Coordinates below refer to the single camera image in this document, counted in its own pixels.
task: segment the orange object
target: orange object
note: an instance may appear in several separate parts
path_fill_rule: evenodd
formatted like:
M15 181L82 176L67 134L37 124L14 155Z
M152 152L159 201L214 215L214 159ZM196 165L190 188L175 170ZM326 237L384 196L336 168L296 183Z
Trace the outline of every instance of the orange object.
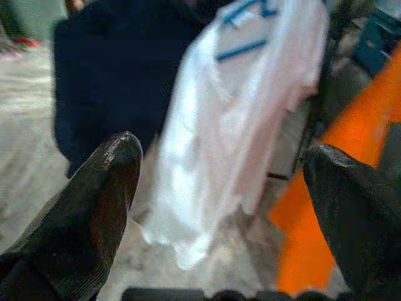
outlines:
M322 138L352 157L378 166L388 122L401 121L401 47L388 66L340 115ZM324 290L334 259L321 234L302 173L290 182L270 220L286 234L277 289L296 294Z

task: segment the white shirt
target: white shirt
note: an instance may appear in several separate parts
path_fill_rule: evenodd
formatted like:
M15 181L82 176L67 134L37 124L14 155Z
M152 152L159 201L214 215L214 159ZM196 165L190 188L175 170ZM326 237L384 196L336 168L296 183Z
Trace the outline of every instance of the white shirt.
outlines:
M180 66L143 236L172 245L183 269L207 255L223 218L240 205L253 214L286 110L316 88L328 26L324 4L268 2L276 17L261 17L255 4L238 28L221 29L222 17L243 1L221 9ZM216 61L261 38L267 46Z

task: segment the blue container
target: blue container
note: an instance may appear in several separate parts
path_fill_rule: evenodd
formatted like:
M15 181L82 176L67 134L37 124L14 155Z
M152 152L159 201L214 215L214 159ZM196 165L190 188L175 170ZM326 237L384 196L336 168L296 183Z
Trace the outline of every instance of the blue container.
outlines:
M355 59L372 76L391 57L401 40L401 20L379 8L369 16L361 40L354 50Z

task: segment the clothes hanger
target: clothes hanger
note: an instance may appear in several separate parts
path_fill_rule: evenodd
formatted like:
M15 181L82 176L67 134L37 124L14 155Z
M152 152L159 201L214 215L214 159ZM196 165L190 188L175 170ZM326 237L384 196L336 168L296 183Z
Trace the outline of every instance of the clothes hanger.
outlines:
M248 0L248 1L245 1L239 8L237 8L236 10L234 10L233 12L229 13L227 16L224 17L222 24L221 24L221 29L225 28L228 25L232 25L233 20L236 17L238 17L241 13L243 13L248 7L250 7L256 3L261 3L260 15L263 18L271 18L271 17L274 17L277 15L277 13L278 13L277 10L270 10L268 8L268 0ZM218 62L226 61L230 58L233 58L237 55L241 55L245 52L253 51L255 49L261 48L261 47L265 46L267 43L268 43L267 40L256 41L256 42L244 45L240 48L237 48L237 49L225 52L225 53L221 53L216 56L216 60Z

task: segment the dark blue clothing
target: dark blue clothing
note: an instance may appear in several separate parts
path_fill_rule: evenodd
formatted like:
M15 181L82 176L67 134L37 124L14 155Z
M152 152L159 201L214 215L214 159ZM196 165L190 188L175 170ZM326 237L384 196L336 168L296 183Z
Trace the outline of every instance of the dark blue clothing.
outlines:
M135 134L146 152L203 27L164 0L99 0L57 24L55 138L68 177L117 132Z

